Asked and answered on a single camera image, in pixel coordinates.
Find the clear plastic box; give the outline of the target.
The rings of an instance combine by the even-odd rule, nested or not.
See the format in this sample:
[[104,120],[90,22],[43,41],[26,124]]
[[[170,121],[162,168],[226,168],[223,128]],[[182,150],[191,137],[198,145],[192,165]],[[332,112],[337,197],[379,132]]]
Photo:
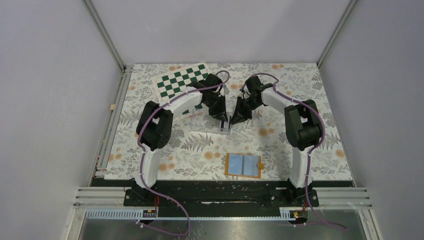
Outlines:
[[197,109],[192,112],[190,129],[195,132],[207,134],[227,135],[231,134],[231,130],[225,129],[225,123],[222,130],[219,130],[220,120],[212,118],[206,109]]

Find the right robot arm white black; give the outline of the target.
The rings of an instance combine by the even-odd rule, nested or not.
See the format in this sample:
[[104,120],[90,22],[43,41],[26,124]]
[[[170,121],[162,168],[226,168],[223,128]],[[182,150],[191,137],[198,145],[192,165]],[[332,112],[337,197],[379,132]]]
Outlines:
[[312,151],[324,141],[325,126],[312,99],[300,101],[289,97],[277,90],[276,83],[264,84],[259,76],[258,73],[253,74],[245,81],[241,92],[247,92],[248,97],[237,98],[229,123],[235,125],[251,119],[253,110],[261,106],[283,114],[286,139],[293,148],[285,196],[291,205],[299,206],[310,200]]

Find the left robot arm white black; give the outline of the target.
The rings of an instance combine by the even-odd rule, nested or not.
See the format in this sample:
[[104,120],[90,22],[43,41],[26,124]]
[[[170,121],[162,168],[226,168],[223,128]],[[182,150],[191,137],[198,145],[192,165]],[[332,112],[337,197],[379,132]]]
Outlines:
[[152,204],[155,192],[151,189],[157,181],[159,150],[166,146],[172,135],[175,117],[183,114],[199,104],[208,108],[211,118],[222,123],[229,122],[226,110],[226,98],[221,94],[223,86],[230,79],[221,80],[217,74],[208,74],[205,80],[195,81],[188,85],[180,94],[165,100],[162,103],[149,101],[140,116],[136,133],[137,145],[141,148],[139,173],[134,177],[135,182],[141,187],[136,192],[136,199],[144,206]]

